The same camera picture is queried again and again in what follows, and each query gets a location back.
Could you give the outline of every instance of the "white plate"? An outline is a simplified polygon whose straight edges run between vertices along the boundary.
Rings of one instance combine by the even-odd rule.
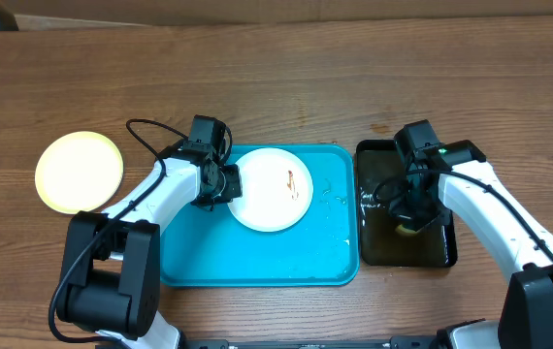
[[[108,138],[81,131],[54,141],[35,170],[37,193],[61,213],[93,210],[108,201],[123,177],[119,149]]]
[[[228,205],[242,224],[260,232],[276,232],[305,215],[313,197],[313,182],[307,166],[294,154],[262,148],[247,153],[236,164],[242,197]]]

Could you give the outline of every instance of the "wooden table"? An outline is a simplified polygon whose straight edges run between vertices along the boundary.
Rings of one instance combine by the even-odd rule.
[[[1,347],[63,345],[46,315],[70,217],[35,191],[44,149],[73,131],[110,137],[126,165],[118,200],[153,163],[124,121],[187,132],[196,113],[224,120],[235,143],[351,153],[427,118],[441,140],[476,143],[553,232],[553,17],[0,33]],[[140,130],[156,147],[174,141]],[[386,338],[498,318],[501,273],[461,222],[457,233],[450,270],[362,265],[337,288],[163,288],[160,311],[190,338],[237,341]]]

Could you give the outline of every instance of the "cable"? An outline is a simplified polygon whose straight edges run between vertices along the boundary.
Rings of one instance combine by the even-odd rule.
[[[527,223],[527,221],[522,217],[520,212],[518,212],[518,210],[503,195],[501,195],[498,191],[496,191],[492,187],[492,185],[485,184],[484,182],[465,174],[455,173],[452,171],[444,171],[444,170],[418,169],[418,170],[408,171],[406,172],[406,175],[451,175],[451,176],[461,178],[465,181],[468,181],[472,184],[475,184],[483,188],[487,193],[490,193],[492,194],[492,196],[497,198],[509,210],[509,212],[511,212],[514,218],[516,218],[518,223],[520,223],[522,228],[527,232],[529,237],[536,242],[537,247],[539,247],[539,249],[541,249],[541,251],[546,255],[546,257],[548,257],[548,259],[553,263],[553,253],[552,251],[550,251],[548,246],[546,246],[546,242],[537,236],[536,232],[533,231],[533,228],[531,228],[529,223]],[[378,188],[386,185],[386,183],[388,183],[390,180],[395,180],[395,177],[396,176],[383,180],[380,184],[377,185],[377,187],[374,190],[374,200],[376,201],[378,200],[378,198],[375,196],[377,191],[379,190]]]
[[[167,175],[167,168],[164,161],[158,156],[158,153],[155,151],[155,149],[153,149],[151,145],[149,145],[141,137],[139,137],[139,135],[137,135],[137,133],[132,129],[131,125],[133,123],[147,123],[147,124],[160,126],[164,129],[167,129],[179,135],[185,140],[188,139],[188,137],[184,135],[182,132],[157,121],[146,120],[146,119],[130,119],[125,123],[125,127],[128,129],[130,134],[134,136],[134,138],[137,139],[139,143],[144,145],[147,148],[147,150],[149,150],[156,157],[156,160],[160,164],[160,174],[158,175],[158,178],[148,187],[148,189],[146,189],[143,193],[141,193],[141,195],[139,195],[135,200],[130,201],[130,204],[126,208],[124,208],[115,217],[110,219],[109,222],[95,236],[93,236],[93,238],[87,244],[87,246],[84,248],[81,254],[79,254],[79,256],[76,258],[76,261],[74,261],[74,263],[67,270],[67,272],[61,279],[61,282],[59,282],[59,284],[56,286],[56,289],[54,290],[54,294],[52,295],[52,299],[50,300],[50,306],[48,310],[48,325],[54,337],[56,337],[56,339],[62,342],[66,342],[66,343],[91,343],[91,342],[98,342],[98,341],[106,341],[106,342],[113,342],[113,343],[119,342],[118,338],[101,336],[101,335],[82,337],[82,338],[68,337],[66,335],[63,335],[54,324],[54,311],[56,310],[56,306],[58,304],[61,291],[67,287],[68,281],[72,276],[72,273],[77,268],[77,266],[81,263],[84,256],[86,256],[87,253],[90,253],[93,246],[96,243],[98,243],[106,234],[109,233],[112,226],[116,225],[123,216],[125,216],[130,211],[132,211],[144,198],[146,198],[149,194],[151,194],[151,192],[158,186],[158,184],[160,184],[160,182],[162,182],[162,179],[164,179],[164,177]]]
[[[406,191],[408,190],[408,186],[407,185],[404,185],[402,187],[402,190],[400,190],[397,194],[389,197],[388,199],[380,199],[380,189],[384,186],[386,186],[386,184],[392,182],[392,181],[406,181],[405,178],[402,178],[401,175],[393,175],[393,176],[390,176],[388,177],[387,179],[383,180],[380,182],[380,184],[377,185],[377,187],[374,189],[374,192],[372,193],[372,198],[374,199],[374,201],[378,204],[381,204],[382,206],[388,206],[388,204],[390,204],[393,200],[403,196]]]

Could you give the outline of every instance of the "wood grain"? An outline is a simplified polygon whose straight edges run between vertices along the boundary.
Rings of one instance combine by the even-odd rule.
[[[14,14],[150,25],[551,16],[549,0],[2,0]]]
[[[120,148],[114,198],[149,171],[125,131],[146,117],[188,131],[225,121],[235,143],[332,143],[351,153],[428,118],[470,139],[553,232],[553,17],[390,20],[0,33],[0,347],[61,347],[46,325],[69,217],[33,183],[58,137],[91,130]],[[156,147],[175,140],[141,127]],[[450,270],[372,268],[339,288],[163,288],[190,338],[363,339],[498,318],[505,284],[461,222]],[[78,334],[75,328],[63,331]]]
[[[32,30],[70,30],[115,28],[120,26],[143,26],[143,24],[108,22],[101,20],[69,19],[50,16],[15,15],[20,31]]]

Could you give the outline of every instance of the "water droplet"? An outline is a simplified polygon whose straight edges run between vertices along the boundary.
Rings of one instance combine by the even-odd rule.
[[[320,200],[319,202],[326,204],[326,206],[328,207],[328,210],[331,210],[331,203],[329,203],[328,200]]]
[[[326,180],[326,184],[328,184],[328,188],[324,189],[324,191],[322,192],[322,195],[326,196],[326,194],[330,193],[333,190],[333,187],[331,186],[331,182],[329,182],[327,178],[324,178],[324,180]]]

